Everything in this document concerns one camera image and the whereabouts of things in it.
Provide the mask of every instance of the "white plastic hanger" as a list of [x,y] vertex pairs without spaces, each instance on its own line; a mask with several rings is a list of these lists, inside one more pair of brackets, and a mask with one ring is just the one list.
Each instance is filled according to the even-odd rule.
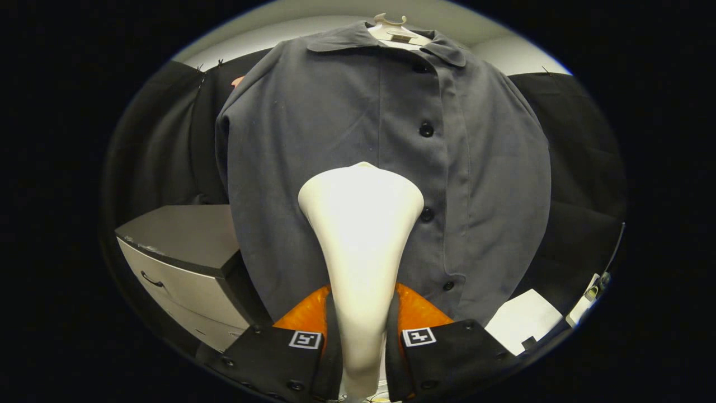
[[385,19],[385,14],[378,14],[374,20],[375,27],[368,29],[375,39],[391,47],[403,49],[417,49],[432,42],[430,38],[418,35],[403,26],[407,19],[402,16],[402,22],[390,22]]

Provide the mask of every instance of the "screw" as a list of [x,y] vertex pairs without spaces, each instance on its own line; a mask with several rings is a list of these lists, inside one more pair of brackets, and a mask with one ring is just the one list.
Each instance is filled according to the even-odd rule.
[[221,361],[224,363],[224,365],[233,368],[233,361],[231,361],[230,358],[228,358],[228,357],[221,357]]
[[304,385],[298,381],[289,381],[289,383],[286,385],[289,388],[295,390],[296,392],[300,392],[300,391],[304,390]]

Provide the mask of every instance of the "coat sleeve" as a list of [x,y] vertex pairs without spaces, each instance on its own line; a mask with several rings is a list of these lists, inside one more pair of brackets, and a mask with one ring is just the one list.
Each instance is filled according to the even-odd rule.
[[234,88],[228,99],[224,103],[216,118],[216,124],[214,126],[214,143],[216,151],[216,163],[221,177],[221,183],[224,190],[228,194],[228,183],[227,183],[227,163],[228,163],[228,138],[229,136],[235,136],[238,134],[238,128],[241,127],[237,122],[232,122],[229,114],[226,113],[227,109],[234,104],[249,88],[264,78],[276,63],[281,59],[281,54],[284,52],[286,41],[279,42],[266,56],[263,57],[251,70],[243,77],[239,84]]

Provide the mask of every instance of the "black button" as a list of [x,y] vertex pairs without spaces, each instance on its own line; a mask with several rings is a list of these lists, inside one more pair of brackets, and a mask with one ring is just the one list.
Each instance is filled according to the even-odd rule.
[[423,222],[429,222],[433,218],[434,214],[432,213],[432,210],[429,207],[425,207],[422,210],[422,213],[420,213],[420,219]]
[[427,66],[424,66],[424,65],[413,65],[412,71],[422,74],[422,73],[429,72],[430,69],[428,69]]
[[423,137],[430,137],[435,132],[435,129],[433,129],[432,125],[430,125],[428,122],[425,122],[420,126],[419,132],[420,135]]

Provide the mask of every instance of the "gray cabinet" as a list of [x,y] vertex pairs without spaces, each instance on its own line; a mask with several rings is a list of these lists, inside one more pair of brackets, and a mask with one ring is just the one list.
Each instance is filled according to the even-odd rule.
[[272,324],[243,266],[228,205],[166,206],[115,232],[144,289],[211,348],[223,351],[249,326]]

